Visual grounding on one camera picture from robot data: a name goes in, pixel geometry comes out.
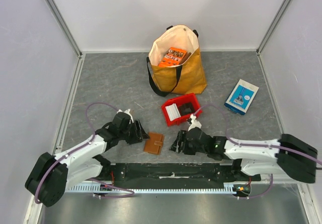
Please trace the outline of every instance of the red container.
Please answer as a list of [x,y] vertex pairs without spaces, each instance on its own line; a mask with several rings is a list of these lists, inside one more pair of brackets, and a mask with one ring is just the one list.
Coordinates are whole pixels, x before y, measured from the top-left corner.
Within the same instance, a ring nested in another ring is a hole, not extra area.
[[[186,103],[189,103],[189,102],[192,103],[192,106],[195,109],[195,111],[197,111],[200,108],[199,102],[198,102],[197,97],[196,97],[196,95],[194,93],[190,93],[190,94],[187,94],[187,95],[183,95],[183,96],[180,96],[180,97],[169,99],[161,106],[161,109],[162,109],[163,114],[164,114],[164,116],[166,118],[166,122],[167,122],[168,127],[170,127],[172,125],[175,125],[175,124],[179,125],[179,124],[187,121],[191,114],[184,115],[184,116],[179,117],[179,118],[177,118],[177,119],[175,119],[173,121],[170,121],[170,118],[168,116],[166,107],[175,103],[177,105],[177,107],[179,108],[183,104],[186,104]],[[196,117],[198,117],[200,115],[200,113],[202,113],[202,110],[200,110],[197,113]]]

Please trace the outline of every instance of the orange box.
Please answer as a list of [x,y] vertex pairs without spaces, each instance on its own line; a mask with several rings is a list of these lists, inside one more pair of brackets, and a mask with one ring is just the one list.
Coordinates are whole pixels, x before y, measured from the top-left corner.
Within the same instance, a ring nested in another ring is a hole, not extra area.
[[179,65],[183,57],[187,54],[187,51],[184,49],[178,49],[171,47],[164,58],[161,60],[159,67],[168,67]]

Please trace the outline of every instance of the yellow tote bag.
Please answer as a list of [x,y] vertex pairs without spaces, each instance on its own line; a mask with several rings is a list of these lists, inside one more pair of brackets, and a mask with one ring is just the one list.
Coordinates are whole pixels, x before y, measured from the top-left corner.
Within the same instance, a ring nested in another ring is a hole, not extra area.
[[[180,48],[191,53],[190,57],[180,65],[159,67],[170,47]],[[146,58],[149,83],[159,96],[169,93],[200,94],[207,86],[205,72],[201,63],[198,33],[185,25],[170,26],[154,41],[149,56]]]

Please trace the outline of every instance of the gray mat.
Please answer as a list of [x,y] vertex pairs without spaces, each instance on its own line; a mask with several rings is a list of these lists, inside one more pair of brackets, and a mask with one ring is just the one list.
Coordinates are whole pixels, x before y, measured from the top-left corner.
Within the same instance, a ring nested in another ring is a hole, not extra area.
[[[91,135],[84,111],[87,104],[108,102],[119,109],[134,110],[146,132],[165,135],[164,147],[159,156],[143,152],[144,142],[127,145],[121,141],[104,156],[112,162],[132,163],[207,163],[213,162],[203,154],[185,156],[169,151],[179,129],[187,123],[167,127],[161,105],[170,98],[159,97],[150,88],[145,58],[147,53],[87,54],[73,103],[63,149],[84,141]],[[214,103],[227,113],[231,135],[240,139],[264,140],[278,138],[279,126],[268,94],[267,86],[255,52],[202,52],[202,62],[208,86],[197,95],[200,105]],[[243,79],[260,89],[246,115],[241,116],[224,107],[231,90]],[[106,106],[93,106],[89,111],[95,128],[113,119],[115,112]],[[204,109],[199,117],[202,129],[210,135],[224,135],[225,123],[214,108]]]

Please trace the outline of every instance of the white paper stack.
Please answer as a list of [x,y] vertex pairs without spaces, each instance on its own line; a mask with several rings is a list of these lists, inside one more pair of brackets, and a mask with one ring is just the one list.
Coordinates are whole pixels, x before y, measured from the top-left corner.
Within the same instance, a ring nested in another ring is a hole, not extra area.
[[169,116],[170,121],[173,121],[173,120],[181,117],[178,107],[175,103],[170,106],[167,106],[166,110],[167,110],[167,114]]

